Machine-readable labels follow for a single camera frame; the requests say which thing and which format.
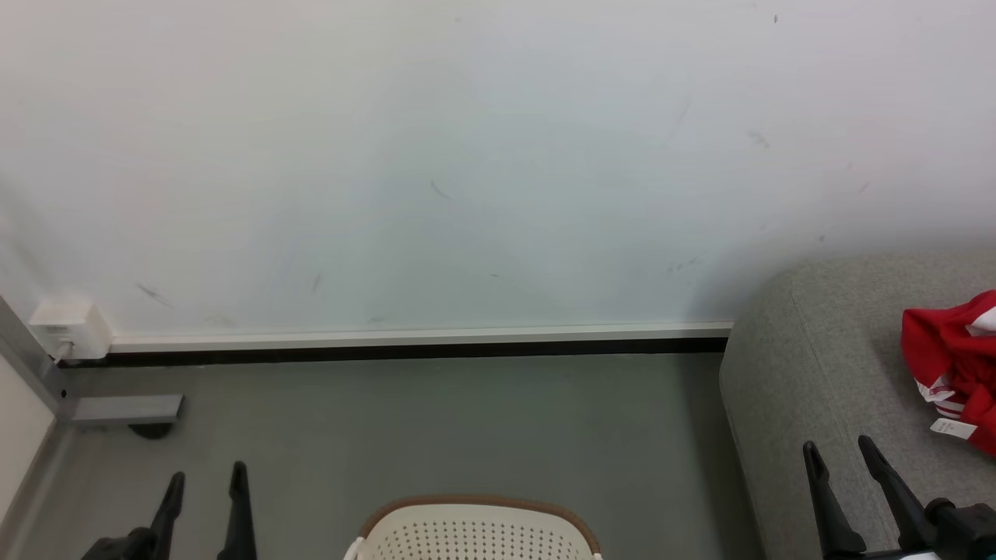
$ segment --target gray sofa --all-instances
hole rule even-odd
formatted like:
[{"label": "gray sofa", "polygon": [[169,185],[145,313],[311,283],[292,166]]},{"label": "gray sofa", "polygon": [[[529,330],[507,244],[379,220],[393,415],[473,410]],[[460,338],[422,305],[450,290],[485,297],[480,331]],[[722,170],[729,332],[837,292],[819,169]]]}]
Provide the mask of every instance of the gray sofa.
[{"label": "gray sofa", "polygon": [[820,558],[807,439],[869,551],[895,548],[897,530],[858,450],[862,433],[924,504],[996,506],[996,457],[928,429],[937,413],[899,349],[904,309],[993,288],[996,250],[975,250],[806,263],[756,296],[733,328],[720,385],[768,560]]}]

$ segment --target red jacket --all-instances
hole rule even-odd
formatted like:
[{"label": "red jacket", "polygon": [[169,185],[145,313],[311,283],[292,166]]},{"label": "red jacket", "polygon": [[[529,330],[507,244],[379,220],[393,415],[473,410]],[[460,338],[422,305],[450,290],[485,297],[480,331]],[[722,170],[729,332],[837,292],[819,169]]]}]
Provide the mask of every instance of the red jacket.
[{"label": "red jacket", "polygon": [[920,394],[977,426],[968,441],[996,455],[996,290],[951,309],[907,309],[901,344]]}]

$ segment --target white chair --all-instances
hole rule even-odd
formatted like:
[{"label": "white chair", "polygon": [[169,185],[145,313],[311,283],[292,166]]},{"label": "white chair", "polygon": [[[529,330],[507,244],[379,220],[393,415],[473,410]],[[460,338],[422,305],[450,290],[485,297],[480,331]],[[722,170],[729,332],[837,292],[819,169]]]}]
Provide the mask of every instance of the white chair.
[{"label": "white chair", "polygon": [[381,508],[345,560],[602,560],[602,554],[588,525],[564,507],[432,495]]}]

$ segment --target caster wheel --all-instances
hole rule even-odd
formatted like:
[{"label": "caster wheel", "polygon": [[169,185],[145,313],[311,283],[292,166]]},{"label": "caster wheel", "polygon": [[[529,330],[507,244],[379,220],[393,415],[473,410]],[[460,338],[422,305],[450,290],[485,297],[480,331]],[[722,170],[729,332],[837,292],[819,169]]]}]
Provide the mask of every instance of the caster wheel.
[{"label": "caster wheel", "polygon": [[145,439],[163,439],[173,429],[172,423],[130,423],[127,426]]}]

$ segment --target metal bracket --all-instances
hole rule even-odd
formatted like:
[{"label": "metal bracket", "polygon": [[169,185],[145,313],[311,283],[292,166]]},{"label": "metal bracket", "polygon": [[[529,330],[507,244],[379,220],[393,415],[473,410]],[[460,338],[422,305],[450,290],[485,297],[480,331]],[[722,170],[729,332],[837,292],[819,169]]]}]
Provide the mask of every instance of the metal bracket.
[{"label": "metal bracket", "polygon": [[94,425],[173,423],[183,395],[83,397],[35,340],[31,331],[0,298],[0,356],[60,421]]}]

